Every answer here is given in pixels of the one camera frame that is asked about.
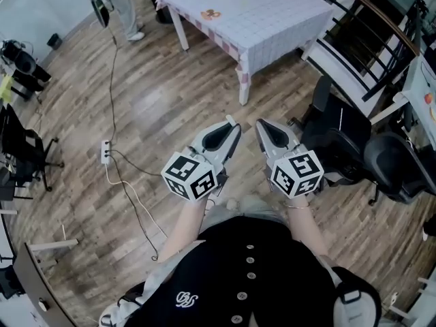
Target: embroidered logo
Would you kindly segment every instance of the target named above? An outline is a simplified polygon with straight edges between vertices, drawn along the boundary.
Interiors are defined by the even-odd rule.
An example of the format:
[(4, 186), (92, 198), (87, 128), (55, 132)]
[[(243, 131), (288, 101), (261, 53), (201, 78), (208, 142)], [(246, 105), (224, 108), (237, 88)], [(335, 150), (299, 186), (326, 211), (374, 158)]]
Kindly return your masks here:
[(196, 299), (198, 299), (197, 295), (191, 296), (190, 292), (180, 292), (177, 294), (176, 301), (178, 304), (176, 304), (176, 307), (182, 307), (182, 308), (189, 308), (192, 307), (193, 304), (196, 302)]

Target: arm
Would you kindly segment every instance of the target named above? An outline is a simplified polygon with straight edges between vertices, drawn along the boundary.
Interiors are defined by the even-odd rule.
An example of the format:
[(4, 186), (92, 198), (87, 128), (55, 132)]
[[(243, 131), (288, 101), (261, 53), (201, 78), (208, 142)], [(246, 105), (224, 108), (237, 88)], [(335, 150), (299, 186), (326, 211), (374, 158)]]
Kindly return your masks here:
[(301, 241), (316, 254), (323, 257), (328, 256), (325, 240), (312, 216), (306, 197), (298, 196), (288, 202), (290, 206), (304, 207), (303, 209), (289, 208), (287, 210), (292, 238)]
[(197, 240), (206, 203), (207, 198), (202, 198), (197, 202), (187, 202), (183, 206), (176, 225), (159, 254), (159, 263), (165, 262), (169, 257)]

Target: bracelet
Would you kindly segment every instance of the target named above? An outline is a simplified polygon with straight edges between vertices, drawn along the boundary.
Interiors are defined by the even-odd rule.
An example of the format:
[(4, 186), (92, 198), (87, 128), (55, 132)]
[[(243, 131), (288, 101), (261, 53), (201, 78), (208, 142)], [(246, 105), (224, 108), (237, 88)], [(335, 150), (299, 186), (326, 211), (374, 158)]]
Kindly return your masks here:
[(297, 207), (297, 206), (290, 206), (289, 204), (287, 204), (285, 201), (281, 201), (280, 204), (284, 207), (288, 207), (288, 208), (296, 208), (298, 210), (304, 210), (306, 208), (309, 208), (309, 205), (305, 206), (305, 207)]

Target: shirt button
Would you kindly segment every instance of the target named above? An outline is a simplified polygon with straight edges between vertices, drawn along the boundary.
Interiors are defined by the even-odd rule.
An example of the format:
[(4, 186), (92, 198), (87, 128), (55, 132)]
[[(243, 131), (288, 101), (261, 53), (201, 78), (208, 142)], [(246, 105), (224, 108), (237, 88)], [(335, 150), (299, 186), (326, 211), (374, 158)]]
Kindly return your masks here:
[(239, 300), (245, 300), (245, 299), (247, 299), (247, 297), (248, 297), (248, 294), (245, 293), (245, 292), (239, 292), (238, 293), (238, 299)]
[(240, 324), (243, 321), (243, 317), (239, 315), (235, 315), (232, 317), (232, 322), (234, 324)]

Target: wooden floor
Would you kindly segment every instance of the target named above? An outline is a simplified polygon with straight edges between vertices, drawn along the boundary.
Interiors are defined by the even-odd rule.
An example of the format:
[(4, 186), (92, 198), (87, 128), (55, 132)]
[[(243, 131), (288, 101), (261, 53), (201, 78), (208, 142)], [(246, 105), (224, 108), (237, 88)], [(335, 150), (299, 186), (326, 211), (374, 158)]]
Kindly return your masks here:
[[(120, 47), (112, 91), (115, 148), (139, 166), (159, 172), (200, 129), (231, 114), (244, 134), (228, 165), (231, 178), (221, 197), (268, 194), (253, 125), (260, 117), (282, 123), (301, 117), (311, 102), (317, 71), (296, 53), (289, 54), (254, 76), (251, 97), (242, 107), (234, 60), (188, 22), (191, 48), (183, 52), (174, 28), (155, 22), (151, 2), (135, 3), (145, 23), (144, 40), (127, 43), (116, 15), (110, 23)], [(22, 122), (38, 130), (44, 142), (60, 138), (50, 156), (63, 160), (65, 168), (50, 170), (51, 193), (36, 183), (26, 191), (34, 201), (15, 201), (19, 215), (6, 217), (7, 227), (16, 249), (23, 241), (62, 240), (61, 225), (68, 238), (79, 240), (71, 251), (56, 252), (59, 263), (46, 272), (79, 326), (95, 326), (93, 320), (102, 310), (144, 281), (154, 267), (153, 250), (122, 187), (108, 184), (100, 164), (101, 141), (112, 134), (108, 87), (114, 52), (108, 30), (96, 23), (82, 28), (49, 65), (53, 81), (42, 93), (42, 105), (34, 100), (14, 105)], [(123, 178), (169, 233), (181, 199), (170, 195), (160, 178), (139, 173), (116, 153), (114, 157)], [(117, 180), (113, 165), (109, 175)], [(427, 276), (436, 260), (436, 241), (424, 243), (421, 237), (422, 223), (435, 212), (436, 199), (421, 195), (405, 206), (382, 196), (371, 208), (367, 202), (373, 191), (368, 182), (326, 190), (312, 201), (315, 218), (332, 259), (372, 283), (385, 305), (399, 292), (396, 305), (406, 309), (416, 298), (416, 279)], [(161, 247), (163, 235), (139, 205), (138, 210), (152, 241)]]

